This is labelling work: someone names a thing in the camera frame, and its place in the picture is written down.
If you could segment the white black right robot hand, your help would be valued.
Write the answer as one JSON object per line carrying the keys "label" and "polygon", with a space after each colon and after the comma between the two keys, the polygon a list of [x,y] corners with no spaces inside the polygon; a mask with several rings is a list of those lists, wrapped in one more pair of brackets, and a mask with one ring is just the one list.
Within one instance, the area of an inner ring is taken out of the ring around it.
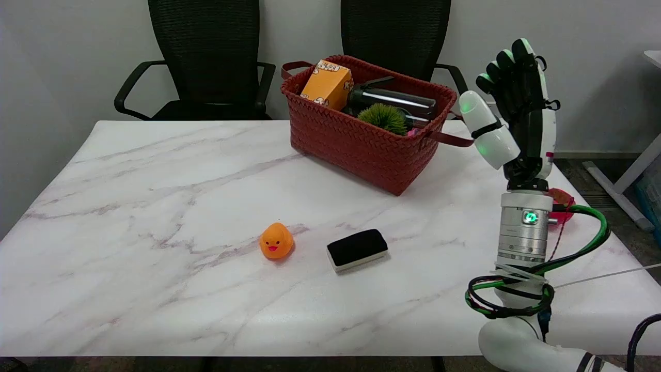
{"label": "white black right robot hand", "polygon": [[516,39],[477,76],[479,91],[459,98],[475,148],[491,167],[502,169],[508,192],[548,191],[560,103],[548,96],[546,68],[526,38]]}

